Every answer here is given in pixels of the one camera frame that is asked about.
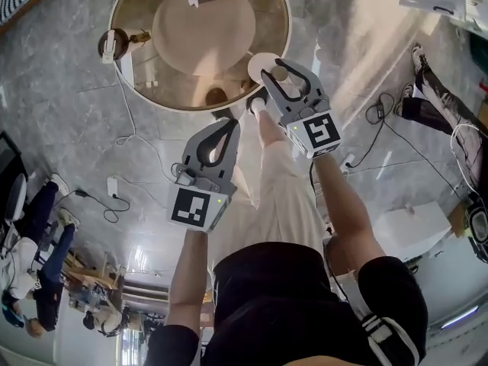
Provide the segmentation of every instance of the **glass tabletop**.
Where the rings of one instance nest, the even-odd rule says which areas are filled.
[[[129,85],[153,104],[177,111],[224,108],[252,94],[258,88],[247,73],[252,56],[261,52],[283,56],[286,52],[290,33],[287,0],[217,0],[200,3],[199,8],[185,4],[181,0],[117,0],[111,28],[120,28],[128,36],[144,31],[151,34],[150,40],[138,43],[117,62]],[[169,23],[158,24],[164,14]],[[200,30],[195,26],[202,18],[208,25]],[[216,36],[217,31],[233,38]],[[217,51],[209,48],[212,43]],[[223,63],[213,63],[213,53]],[[207,97],[215,88],[225,95]]]

